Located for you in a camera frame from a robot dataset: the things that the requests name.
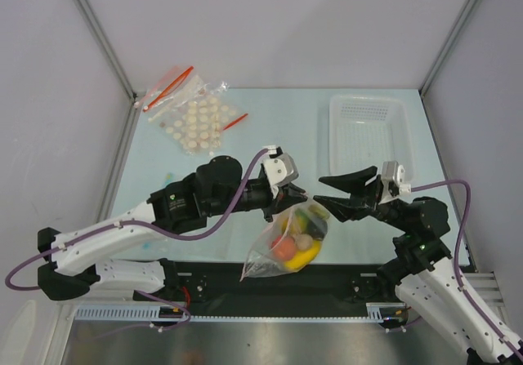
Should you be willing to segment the pink dotted zip bag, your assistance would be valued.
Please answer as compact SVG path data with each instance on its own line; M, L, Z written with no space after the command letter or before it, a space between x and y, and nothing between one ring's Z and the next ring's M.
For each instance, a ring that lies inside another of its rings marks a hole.
M278 214L251 246L240 279L294 274L319 255L330 213L309 200Z

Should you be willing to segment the yellow banana bunch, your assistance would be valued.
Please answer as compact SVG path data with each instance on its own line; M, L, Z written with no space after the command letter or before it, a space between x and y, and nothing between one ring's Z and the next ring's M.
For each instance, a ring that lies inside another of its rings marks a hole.
M309 249L305 251L297 251L292 259L285 261L285 269L292 272L301 270L318 256L320 250L321 242L314 241Z

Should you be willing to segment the beige garlic bulb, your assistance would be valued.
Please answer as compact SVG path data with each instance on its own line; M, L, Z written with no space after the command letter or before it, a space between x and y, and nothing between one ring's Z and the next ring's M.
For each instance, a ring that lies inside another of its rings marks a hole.
M295 237L295 243L299 251L307 251L314 244L314 239L309 234L299 234Z

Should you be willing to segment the green orange mango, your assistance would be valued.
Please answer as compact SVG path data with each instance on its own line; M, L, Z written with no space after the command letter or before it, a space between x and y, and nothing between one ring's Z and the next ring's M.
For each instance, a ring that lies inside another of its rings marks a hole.
M327 225L330 213L319 205L308 205L306 207L299 207L295 215L297 217L298 225L301 231L305 232L310 227L321 228Z

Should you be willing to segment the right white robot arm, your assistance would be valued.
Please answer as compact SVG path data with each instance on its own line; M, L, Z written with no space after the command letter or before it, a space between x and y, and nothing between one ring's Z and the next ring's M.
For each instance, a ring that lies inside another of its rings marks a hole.
M522 339L486 304L458 263L459 246L447 248L448 207L432 197L404 201L422 191L405 180L396 161L320 183L348 198L316 195L313 199L338 221L372 217L401 231L393 239L396 258L377 271L378 294L399 299L444 337L468 364L520 364Z

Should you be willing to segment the dark purple fruit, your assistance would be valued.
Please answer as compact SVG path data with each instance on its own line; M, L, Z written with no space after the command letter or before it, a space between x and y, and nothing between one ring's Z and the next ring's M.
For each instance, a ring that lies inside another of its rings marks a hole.
M305 234L309 234L316 241L323 241L328 232L328 222L323 219L308 220Z

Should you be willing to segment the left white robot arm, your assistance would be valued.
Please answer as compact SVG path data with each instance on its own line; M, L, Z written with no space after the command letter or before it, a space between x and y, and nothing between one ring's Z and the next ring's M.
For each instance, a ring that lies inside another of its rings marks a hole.
M174 263L116 261L128 248L171 238L204 239L235 212L260 210L271 222L282 211L307 200L292 158L261 151L244 170L235 158L218 156L182 180L172 182L121 216L89 228L38 232L38 288L51 300L72 300L94 287L130 289L170 300L180 290Z

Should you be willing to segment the red orange peach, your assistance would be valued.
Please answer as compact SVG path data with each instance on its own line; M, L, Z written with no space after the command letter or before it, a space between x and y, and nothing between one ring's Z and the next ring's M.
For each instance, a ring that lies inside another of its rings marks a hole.
M290 236L279 236L270 245L271 253L277 260L288 261L294 258L297 246Z

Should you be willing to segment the white perforated plastic basket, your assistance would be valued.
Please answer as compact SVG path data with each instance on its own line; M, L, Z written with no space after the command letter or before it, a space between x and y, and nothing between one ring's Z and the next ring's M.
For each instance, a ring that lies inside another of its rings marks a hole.
M397 161L415 177L412 136L403 102L385 96L335 95L329 102L332 176Z

